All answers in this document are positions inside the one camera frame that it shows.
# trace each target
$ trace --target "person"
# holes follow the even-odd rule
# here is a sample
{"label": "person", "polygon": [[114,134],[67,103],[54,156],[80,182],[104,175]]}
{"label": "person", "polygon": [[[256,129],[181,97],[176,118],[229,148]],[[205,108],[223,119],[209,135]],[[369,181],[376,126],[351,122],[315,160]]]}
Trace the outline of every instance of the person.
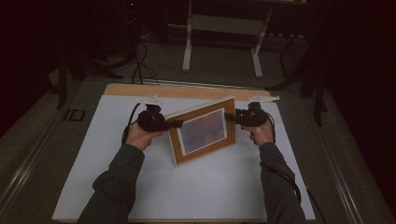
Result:
{"label": "person", "polygon": [[[250,132],[250,139],[258,145],[262,164],[294,178],[294,173],[274,144],[269,121],[260,127],[242,128]],[[93,182],[95,192],[83,209],[79,224],[128,223],[128,215],[134,206],[136,179],[145,158],[143,150],[162,134],[164,132],[147,133],[137,122],[131,125],[125,144],[120,147],[108,170]],[[268,223],[305,223],[304,211],[290,183],[264,166],[261,179]]]}

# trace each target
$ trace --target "picture frame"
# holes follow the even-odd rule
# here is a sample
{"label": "picture frame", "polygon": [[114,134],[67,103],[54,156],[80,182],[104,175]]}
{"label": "picture frame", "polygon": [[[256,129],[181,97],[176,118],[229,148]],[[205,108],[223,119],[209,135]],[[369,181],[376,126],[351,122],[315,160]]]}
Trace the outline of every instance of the picture frame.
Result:
{"label": "picture frame", "polygon": [[234,96],[165,116],[167,120],[183,120],[181,128],[171,128],[168,132],[175,166],[235,144],[235,123],[225,119],[224,113],[234,115]]}

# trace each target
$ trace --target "hand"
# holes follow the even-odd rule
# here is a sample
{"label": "hand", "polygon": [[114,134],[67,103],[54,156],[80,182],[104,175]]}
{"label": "hand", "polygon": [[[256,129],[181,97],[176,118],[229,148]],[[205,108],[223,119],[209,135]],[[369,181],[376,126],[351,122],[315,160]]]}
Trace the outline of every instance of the hand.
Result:
{"label": "hand", "polygon": [[137,122],[134,122],[131,124],[128,136],[125,139],[125,144],[135,146],[143,151],[146,147],[151,145],[152,139],[161,136],[164,133],[165,132],[148,133],[144,131]]}
{"label": "hand", "polygon": [[242,126],[242,128],[250,131],[250,140],[254,141],[259,147],[264,143],[274,142],[273,127],[269,120],[259,127]]}

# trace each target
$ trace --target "sleeve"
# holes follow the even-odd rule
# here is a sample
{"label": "sleeve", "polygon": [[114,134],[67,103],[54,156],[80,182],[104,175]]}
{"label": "sleeve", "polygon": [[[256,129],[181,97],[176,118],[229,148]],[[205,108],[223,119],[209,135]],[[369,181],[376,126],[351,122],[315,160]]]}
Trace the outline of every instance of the sleeve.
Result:
{"label": "sleeve", "polygon": [[122,145],[107,171],[93,182],[92,195],[78,223],[128,223],[134,206],[136,180],[145,156],[137,147]]}
{"label": "sleeve", "polygon": [[297,200],[292,185],[265,168],[265,166],[270,166],[294,180],[294,172],[286,164],[279,149],[274,143],[265,143],[260,147],[260,157],[262,160],[262,189],[268,223],[305,223],[303,208]]}

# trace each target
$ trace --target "table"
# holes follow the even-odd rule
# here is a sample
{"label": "table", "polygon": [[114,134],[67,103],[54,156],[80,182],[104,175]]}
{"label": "table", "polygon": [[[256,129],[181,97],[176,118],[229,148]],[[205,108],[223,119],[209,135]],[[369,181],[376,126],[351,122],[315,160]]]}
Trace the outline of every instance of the table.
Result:
{"label": "table", "polygon": [[[240,108],[247,107],[247,100],[254,94],[269,96],[267,91],[110,84],[93,116],[53,219],[77,220],[93,194],[93,180],[107,169],[120,147],[121,132],[135,103],[155,94],[164,102],[165,115],[230,94],[235,96],[235,105]],[[277,106],[275,103],[262,106],[275,119],[276,143],[296,174],[305,215],[314,219]],[[234,146],[176,167],[167,136],[156,138],[145,150],[145,163],[129,219],[133,222],[265,221],[259,152],[248,139],[248,132],[238,130],[236,139]]]}
{"label": "table", "polygon": [[188,19],[187,19],[187,40],[186,48],[184,51],[184,59],[182,69],[185,72],[190,71],[191,64],[191,32],[196,30],[207,30],[243,35],[256,35],[258,37],[257,44],[251,49],[251,57],[253,61],[254,71],[256,77],[262,77],[262,67],[259,59],[259,51],[262,47],[262,41],[265,37],[268,24],[276,6],[285,4],[294,5],[308,5],[306,0],[293,1],[293,0],[250,0],[246,3],[260,3],[267,5],[268,9],[265,12],[265,19],[263,21],[246,20],[236,18],[225,18],[217,16],[207,16],[194,14],[192,11],[192,0],[189,0]]}

